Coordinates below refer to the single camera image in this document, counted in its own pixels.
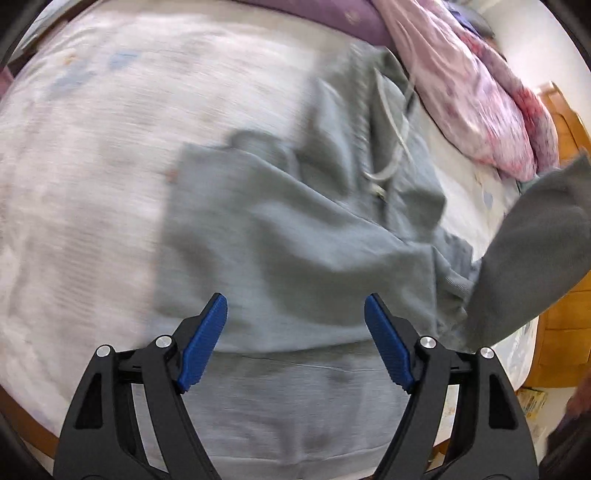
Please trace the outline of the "yellow package by bed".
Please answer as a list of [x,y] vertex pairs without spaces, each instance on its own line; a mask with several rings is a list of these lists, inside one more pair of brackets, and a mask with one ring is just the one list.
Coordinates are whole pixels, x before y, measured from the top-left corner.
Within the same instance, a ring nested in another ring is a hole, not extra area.
[[535,420],[547,402],[548,393],[522,387],[517,391],[517,398],[524,415],[530,420]]

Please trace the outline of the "floral white bed sheet mattress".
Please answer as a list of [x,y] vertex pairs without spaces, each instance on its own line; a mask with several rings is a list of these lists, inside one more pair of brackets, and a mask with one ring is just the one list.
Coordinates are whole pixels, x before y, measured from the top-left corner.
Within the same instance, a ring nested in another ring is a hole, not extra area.
[[154,306],[183,149],[304,137],[337,30],[233,1],[103,1],[1,102],[1,384],[61,430],[96,347],[141,347],[184,317]]

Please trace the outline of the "wooden bed headboard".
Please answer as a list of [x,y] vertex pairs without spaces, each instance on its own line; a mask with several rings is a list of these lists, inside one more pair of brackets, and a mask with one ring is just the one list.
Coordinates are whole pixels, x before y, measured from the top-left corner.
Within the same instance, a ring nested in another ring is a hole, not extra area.
[[[590,135],[554,82],[539,87],[558,135],[559,167],[590,151]],[[530,388],[577,386],[590,370],[589,263],[563,258],[545,269],[545,281],[557,296],[539,316],[534,357],[525,385]]]

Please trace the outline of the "purple pink floral duvet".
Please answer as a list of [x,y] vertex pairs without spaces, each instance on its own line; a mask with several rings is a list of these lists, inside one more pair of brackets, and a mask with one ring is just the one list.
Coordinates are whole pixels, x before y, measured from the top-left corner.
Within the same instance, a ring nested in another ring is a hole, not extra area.
[[391,47],[443,135],[518,181],[559,164],[553,120],[504,58],[442,1],[263,1],[260,7]]

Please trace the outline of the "grey zip hoodie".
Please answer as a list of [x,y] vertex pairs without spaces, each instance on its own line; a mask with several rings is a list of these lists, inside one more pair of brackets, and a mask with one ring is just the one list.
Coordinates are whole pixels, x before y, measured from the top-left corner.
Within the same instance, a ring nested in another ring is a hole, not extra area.
[[590,268],[590,162],[541,176],[481,259],[441,223],[446,206],[417,132],[397,139],[407,78],[385,49],[329,62],[298,145],[259,131],[186,146],[166,207],[154,306],[229,315],[187,400],[225,479],[322,478],[377,465],[407,398],[363,320],[378,294],[446,347],[473,351],[557,299],[545,269]]

